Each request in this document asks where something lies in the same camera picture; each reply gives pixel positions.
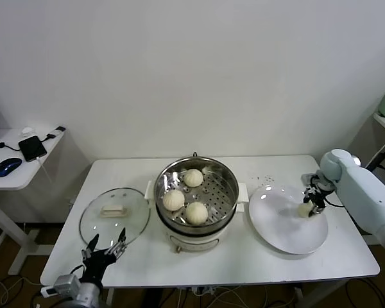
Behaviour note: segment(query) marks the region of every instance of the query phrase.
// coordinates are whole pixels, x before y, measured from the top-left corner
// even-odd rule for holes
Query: smartphone
[[[26,162],[31,162],[37,157],[41,157],[47,154],[46,149],[37,136],[32,136],[20,141],[19,147]]]

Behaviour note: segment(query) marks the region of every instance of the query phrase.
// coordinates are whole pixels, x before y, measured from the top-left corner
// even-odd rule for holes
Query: robotic arm
[[[115,263],[127,248],[126,229],[121,231],[116,244],[109,249],[94,251],[98,242],[98,234],[89,242],[87,248],[81,251],[85,271],[81,279],[73,273],[59,276],[51,287],[43,287],[41,293],[44,297],[60,295],[72,298],[60,304],[65,308],[100,308],[108,307],[99,301],[100,292],[103,290],[101,280],[107,267]]]
[[[369,170],[358,166],[349,152],[332,150],[316,174],[303,175],[307,186],[304,202],[311,201],[310,216],[325,208],[325,197],[336,192],[355,222],[373,234],[385,248],[385,185]]]

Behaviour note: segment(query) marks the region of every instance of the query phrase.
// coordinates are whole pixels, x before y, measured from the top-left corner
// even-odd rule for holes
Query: blue computer mouse
[[[8,175],[21,165],[22,160],[17,157],[5,159],[0,163],[0,178]]]

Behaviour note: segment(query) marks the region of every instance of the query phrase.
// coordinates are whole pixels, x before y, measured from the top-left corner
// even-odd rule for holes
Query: glass lid
[[[86,245],[99,234],[96,249],[111,247],[125,227],[126,243],[133,242],[150,218],[148,200],[132,188],[117,188],[90,202],[80,218],[80,236]]]

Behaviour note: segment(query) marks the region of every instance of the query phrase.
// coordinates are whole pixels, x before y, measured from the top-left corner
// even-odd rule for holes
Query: stainless steel pot
[[[203,173],[204,182],[200,186],[184,184],[184,174],[189,169]],[[184,206],[175,212],[168,211],[162,203],[164,194],[171,189],[178,189],[185,196]],[[182,235],[202,237],[220,231],[234,217],[238,183],[224,164],[211,158],[193,156],[167,166],[155,181],[154,195],[158,216],[168,228]],[[207,221],[200,226],[188,224],[185,218],[186,207],[194,201],[202,202],[209,213]]]

